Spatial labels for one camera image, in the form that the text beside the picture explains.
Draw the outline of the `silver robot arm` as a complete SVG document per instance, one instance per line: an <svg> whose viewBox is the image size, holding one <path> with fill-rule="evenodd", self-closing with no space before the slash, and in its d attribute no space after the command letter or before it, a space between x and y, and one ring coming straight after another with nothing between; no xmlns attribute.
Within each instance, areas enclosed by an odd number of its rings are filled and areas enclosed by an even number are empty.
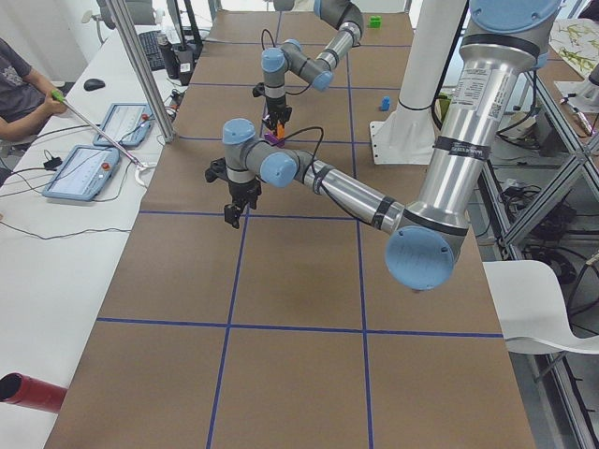
<svg viewBox="0 0 599 449"><path fill-rule="evenodd" d="M291 72L319 92L327 90L333 80L333 71L346 54L359 42L364 32L363 16L350 1L316 1L314 14L332 26L336 36L315 57L306 55L296 39L288 39L278 47L266 48L261 53L263 80L253 88L253 96L266 99L267 114L262 119L270 133L281 140L292 108L287 105L285 74Z"/></svg>
<svg viewBox="0 0 599 449"><path fill-rule="evenodd" d="M398 106L371 125L378 164L427 168L415 201L392 197L319 161L259 138L243 118L224 124L222 158L207 181L227 183L230 225L256 206L263 184L298 181L348 215L387 232L390 274L414 290L447 281L468 232L465 216L520 74L547 60L558 1L426 1L416 26Z"/></svg>

